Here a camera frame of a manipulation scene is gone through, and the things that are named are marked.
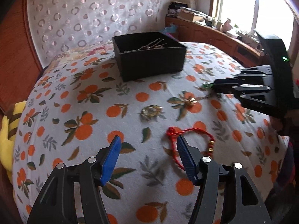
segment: cardboard box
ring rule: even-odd
[[[197,22],[197,21],[204,21],[204,17],[197,15],[196,13],[187,13],[184,11],[180,11],[178,16],[181,17],[183,20],[187,20],[190,22]]]

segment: open black box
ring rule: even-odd
[[[124,53],[137,50],[156,39],[163,39],[161,44],[166,45],[160,49]],[[120,35],[112,40],[117,66],[124,82],[183,69],[187,47],[160,32]]]

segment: window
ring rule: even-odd
[[[231,19],[241,30],[254,29],[280,37],[288,50],[293,33],[294,16],[284,0],[219,0],[219,19]]]

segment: bedspread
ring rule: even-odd
[[[188,223],[198,187],[171,157],[165,136],[171,126],[199,127],[213,134],[214,159],[226,165],[240,162],[266,199],[288,139],[276,135],[268,116],[242,108],[232,95],[185,108],[189,96],[207,94],[202,83],[232,77],[243,67],[211,45],[183,44],[188,47],[183,71],[127,83],[122,82],[111,44],[72,50],[51,62],[28,98],[15,141],[13,187],[24,222],[57,163],[80,164],[119,135],[121,154],[111,180],[100,188],[110,222]],[[142,120],[139,113],[148,105],[162,106],[163,113]],[[185,137],[191,146],[207,150],[205,136],[192,132]],[[223,192],[219,184],[221,201]],[[77,185],[75,195],[78,220],[84,223]]]

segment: red string bracelet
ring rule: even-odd
[[[211,158],[213,158],[213,151],[214,151],[214,142],[215,142],[215,138],[213,137],[213,135],[211,135],[210,133],[206,132],[203,129],[200,128],[188,128],[182,131],[176,131],[175,128],[173,127],[169,127],[168,130],[166,131],[166,134],[168,135],[169,139],[171,140],[171,149],[172,149],[172,157],[175,161],[175,163],[179,166],[180,169],[184,170],[184,167],[182,166],[182,164],[179,163],[179,161],[176,158],[175,155],[175,147],[174,144],[176,142],[176,139],[179,135],[184,134],[185,132],[189,132],[189,131],[195,131],[198,132],[200,134],[204,134],[204,135],[208,135],[210,137],[209,140],[209,144],[208,144],[208,151],[207,151],[207,155]]]

